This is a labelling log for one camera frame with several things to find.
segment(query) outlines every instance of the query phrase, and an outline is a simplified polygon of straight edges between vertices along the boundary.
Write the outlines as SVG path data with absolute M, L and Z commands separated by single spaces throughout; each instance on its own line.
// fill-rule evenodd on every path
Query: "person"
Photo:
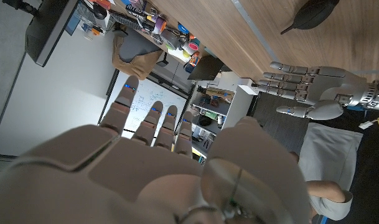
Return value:
M 290 152 L 307 182 L 310 222 L 317 214 L 341 220 L 350 211 L 353 195 L 349 189 L 363 136 L 358 127 L 363 115 L 362 111 L 345 110 L 335 119 L 311 120 L 300 156 Z

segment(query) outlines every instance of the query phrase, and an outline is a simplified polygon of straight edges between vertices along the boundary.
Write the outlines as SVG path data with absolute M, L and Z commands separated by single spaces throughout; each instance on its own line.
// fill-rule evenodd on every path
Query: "white robotic hand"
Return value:
M 129 77 L 99 126 L 71 129 L 0 174 L 0 223 L 308 223 L 301 171 L 253 118 L 222 130 L 204 167 L 191 159 L 188 111 L 171 152 L 175 106 L 153 147 L 161 102 L 122 138 L 137 87 Z
M 277 112 L 316 120 L 333 119 L 343 113 L 343 106 L 362 106 L 379 110 L 379 80 L 367 83 L 344 69 L 334 67 L 297 67 L 272 62 L 272 68 L 287 72 L 265 72 L 257 90 L 297 100 L 311 107 L 280 106 Z

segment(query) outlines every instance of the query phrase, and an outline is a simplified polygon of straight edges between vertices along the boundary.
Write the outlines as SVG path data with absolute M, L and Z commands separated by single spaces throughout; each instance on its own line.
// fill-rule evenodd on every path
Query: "shelf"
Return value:
M 199 127 L 200 129 L 208 132 L 208 133 L 213 134 L 214 136 L 216 136 L 221 131 L 221 129 L 218 128 L 217 121 L 215 121 L 215 120 L 212 120 L 212 123 L 206 127 L 200 126 L 198 124 L 198 121 L 199 121 L 199 116 L 196 116 L 196 117 L 194 117 L 192 124 L 195 125 L 196 127 Z
M 192 141 L 192 147 L 199 152 L 203 157 L 207 157 L 208 150 L 210 149 L 210 145 L 208 145 L 208 148 L 205 149 L 203 146 L 204 141 L 202 142 L 197 142 L 197 141 Z
M 214 112 L 216 114 L 220 114 L 222 116 L 226 116 L 227 115 L 229 107 L 230 107 L 229 103 L 220 103 L 219 106 L 218 106 L 218 108 L 216 108 L 216 107 L 214 107 L 214 106 L 212 106 L 210 104 L 202 104 L 201 105 L 199 103 L 199 101 L 195 101 L 193 103 L 193 105 L 196 106 L 196 107 L 198 107 L 198 108 L 202 108 L 202 109 Z
M 216 112 L 216 111 L 214 111 L 214 110 L 210 110 L 210 109 L 207 109 L 207 108 L 201 107 L 201 106 L 196 105 L 196 104 L 194 104 L 194 103 L 193 103 L 192 105 L 196 106 L 197 108 L 200 108 L 200 109 L 203 109 L 203 110 L 207 110 L 207 111 L 210 111 L 210 112 L 213 112 L 213 113 L 216 113 L 216 114 L 219 114 L 219 115 L 222 115 L 222 116 L 225 116 L 225 117 L 226 117 L 225 114 L 218 113 L 218 112 Z

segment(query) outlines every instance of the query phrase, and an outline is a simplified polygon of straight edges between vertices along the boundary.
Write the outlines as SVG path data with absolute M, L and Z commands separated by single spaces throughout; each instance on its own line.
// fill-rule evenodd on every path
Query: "white shelf unit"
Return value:
M 217 121 L 213 120 L 212 123 L 206 127 L 202 127 L 201 125 L 199 125 L 199 117 L 200 116 L 196 116 L 194 117 L 194 120 L 192 121 L 192 125 L 196 125 L 197 127 L 199 127 L 200 129 L 203 129 L 204 131 L 210 133 L 210 134 L 213 134 L 214 136 L 216 136 L 220 131 L 221 129 L 218 128 L 218 123 Z
M 247 94 L 244 90 L 242 90 L 238 86 L 236 87 L 237 88 L 235 90 L 235 95 L 233 96 L 232 102 L 230 104 L 220 103 L 218 108 L 213 107 L 209 104 L 200 104 L 200 99 L 202 98 L 202 94 L 199 92 L 194 93 L 196 94 L 196 96 L 192 97 L 192 102 L 190 104 L 200 109 L 208 110 L 208 111 L 224 116 L 225 122 L 222 126 L 222 129 L 234 127 L 234 125 L 236 125 L 236 123 L 242 117 L 246 116 L 251 100 L 253 99 L 253 95 Z M 200 126 L 198 122 L 199 122 L 199 116 L 196 116 L 194 117 L 192 125 L 214 136 L 216 136 L 221 131 L 221 129 L 218 128 L 217 121 L 213 120 L 211 125 L 208 125 L 205 127 Z M 207 152 L 209 150 L 211 142 L 209 143 L 209 146 L 207 149 L 204 146 L 204 142 L 205 140 L 203 140 L 202 142 L 192 141 L 192 147 L 198 150 L 199 152 L 201 152 L 202 154 L 204 154 L 205 156 L 207 156 Z

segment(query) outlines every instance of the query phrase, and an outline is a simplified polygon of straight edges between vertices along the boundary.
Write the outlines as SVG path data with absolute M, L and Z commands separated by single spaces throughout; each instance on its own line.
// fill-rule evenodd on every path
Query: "robot finger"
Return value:
M 274 88 L 281 88 L 284 90 L 291 90 L 291 91 L 297 90 L 297 84 L 295 84 L 295 83 L 260 80 L 260 81 L 258 81 L 258 84 L 263 85 L 263 86 L 270 86 L 270 87 L 274 87 Z
M 302 79 L 305 77 L 303 75 L 278 74 L 271 72 L 264 72 L 263 75 L 265 78 L 297 84 L 301 83 L 303 81 Z
M 109 111 L 102 119 L 100 127 L 106 128 L 115 135 L 121 135 L 138 83 L 138 78 L 135 76 L 128 77 L 117 99 L 111 104 Z
M 156 101 L 149 113 L 146 115 L 145 119 L 139 125 L 138 129 L 135 131 L 132 140 L 143 143 L 150 146 L 153 140 L 154 133 L 156 131 L 157 124 L 159 122 L 160 115 L 163 110 L 163 104 L 160 101 Z
M 283 90 L 280 88 L 273 88 L 273 87 L 264 86 L 264 85 L 260 85 L 259 87 L 257 87 L 257 90 L 262 91 L 264 93 L 272 94 L 274 96 L 280 96 L 283 98 L 287 98 L 290 100 L 294 100 L 296 98 L 296 92 L 295 91 Z
M 308 72 L 307 67 L 285 65 L 279 62 L 271 62 L 269 66 L 271 68 L 275 68 L 287 73 L 292 73 L 292 74 L 297 74 L 297 75 L 305 75 Z
M 177 107 L 172 105 L 167 110 L 166 116 L 164 117 L 163 125 L 159 130 L 154 147 L 162 147 L 167 150 L 171 150 L 173 138 L 174 138 L 174 126 L 175 118 L 177 116 Z
M 298 118 L 305 118 L 307 111 L 308 111 L 308 108 L 300 107 L 300 106 L 295 106 L 295 107 L 280 106 L 276 108 L 276 112 L 278 113 L 289 114 L 291 116 L 295 116 Z
M 174 152 L 192 158 L 192 119 L 191 112 L 186 111 L 182 116 L 181 127 L 175 142 Z

